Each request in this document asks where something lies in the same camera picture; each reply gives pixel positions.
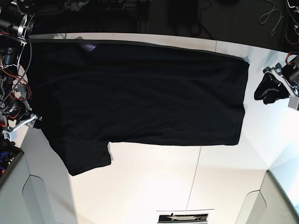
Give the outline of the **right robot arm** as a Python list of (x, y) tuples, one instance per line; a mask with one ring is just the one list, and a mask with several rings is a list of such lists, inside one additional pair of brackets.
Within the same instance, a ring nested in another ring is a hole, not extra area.
[(38, 119), (27, 105), (32, 90), (26, 80), (34, 16), (32, 0), (0, 2), (0, 127), (8, 133)]

